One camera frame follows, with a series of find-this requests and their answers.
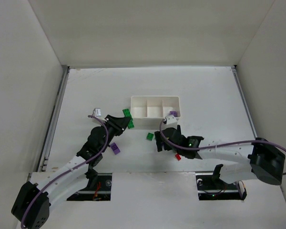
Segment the short green lego plate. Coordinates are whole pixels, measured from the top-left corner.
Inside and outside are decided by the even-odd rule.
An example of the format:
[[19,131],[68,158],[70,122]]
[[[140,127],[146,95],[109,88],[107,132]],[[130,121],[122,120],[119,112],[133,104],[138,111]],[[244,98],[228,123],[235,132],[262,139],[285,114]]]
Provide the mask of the short green lego plate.
[[129,128],[129,129],[133,129],[133,128],[134,128],[133,120],[131,120],[131,121],[128,123],[128,128]]

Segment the long green lego plate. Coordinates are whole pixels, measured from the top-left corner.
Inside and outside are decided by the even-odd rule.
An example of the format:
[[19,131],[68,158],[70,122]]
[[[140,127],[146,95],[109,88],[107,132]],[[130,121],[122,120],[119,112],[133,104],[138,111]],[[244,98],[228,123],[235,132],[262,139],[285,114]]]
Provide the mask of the long green lego plate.
[[123,112],[123,114],[124,114],[125,117],[130,118],[131,121],[133,120],[132,115],[131,115],[131,112],[130,112],[130,110],[129,110],[128,108],[123,109],[122,112]]

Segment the large purple arch lego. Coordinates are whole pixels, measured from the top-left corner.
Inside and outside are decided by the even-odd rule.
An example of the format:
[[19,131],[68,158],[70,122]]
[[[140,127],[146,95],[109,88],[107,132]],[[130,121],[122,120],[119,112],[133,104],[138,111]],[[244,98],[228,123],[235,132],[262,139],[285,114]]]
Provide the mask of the large purple arch lego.
[[110,144],[110,148],[111,148],[111,150],[113,151],[113,153],[115,155],[117,155],[117,154],[119,154],[121,152],[116,143]]

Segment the small purple curved lego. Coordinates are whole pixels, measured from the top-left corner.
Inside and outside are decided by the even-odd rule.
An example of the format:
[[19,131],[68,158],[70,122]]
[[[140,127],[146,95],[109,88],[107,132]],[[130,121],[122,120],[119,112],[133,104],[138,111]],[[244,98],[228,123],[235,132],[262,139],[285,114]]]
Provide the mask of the small purple curved lego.
[[177,111],[170,111],[169,114],[173,115],[174,117],[178,116],[178,112]]

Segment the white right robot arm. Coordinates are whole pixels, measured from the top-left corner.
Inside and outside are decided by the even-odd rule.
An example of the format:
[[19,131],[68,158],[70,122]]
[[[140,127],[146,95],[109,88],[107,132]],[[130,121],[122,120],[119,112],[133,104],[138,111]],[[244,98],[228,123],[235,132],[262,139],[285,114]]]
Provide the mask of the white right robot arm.
[[220,147],[218,143],[206,147],[196,148],[204,140],[202,136],[184,136],[178,125],[155,133],[156,146],[159,152],[175,151],[187,159],[217,159],[229,161],[230,164],[216,165],[213,180],[226,184],[236,181],[258,179],[266,184],[279,186],[282,183],[286,156],[267,140],[256,138],[247,145]]

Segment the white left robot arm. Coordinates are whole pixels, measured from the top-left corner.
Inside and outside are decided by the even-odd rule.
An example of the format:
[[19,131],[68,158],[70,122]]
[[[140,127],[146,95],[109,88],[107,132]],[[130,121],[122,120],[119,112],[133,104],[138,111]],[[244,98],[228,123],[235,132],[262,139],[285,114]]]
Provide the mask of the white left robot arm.
[[116,136],[120,136],[131,121],[130,117],[107,115],[94,127],[87,141],[63,167],[41,182],[23,184],[11,209],[22,229],[39,229],[48,220],[56,205],[65,201],[89,182],[97,179],[93,169],[102,159],[102,153]]

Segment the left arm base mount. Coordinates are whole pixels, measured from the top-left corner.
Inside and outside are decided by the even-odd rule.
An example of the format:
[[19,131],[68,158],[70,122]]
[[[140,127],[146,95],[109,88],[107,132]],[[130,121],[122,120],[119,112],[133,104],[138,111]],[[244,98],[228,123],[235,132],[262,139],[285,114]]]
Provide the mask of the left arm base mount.
[[75,192],[67,201],[110,201],[112,173],[98,174],[96,181],[89,181],[87,187]]

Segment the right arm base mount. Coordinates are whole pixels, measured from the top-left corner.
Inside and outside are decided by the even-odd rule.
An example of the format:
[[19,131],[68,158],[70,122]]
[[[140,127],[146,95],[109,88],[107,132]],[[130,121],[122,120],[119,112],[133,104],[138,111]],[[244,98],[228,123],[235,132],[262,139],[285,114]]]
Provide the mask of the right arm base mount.
[[243,181],[227,184],[219,179],[219,169],[223,164],[215,167],[213,172],[198,172],[195,174],[197,194],[200,201],[240,200],[247,197],[247,190]]

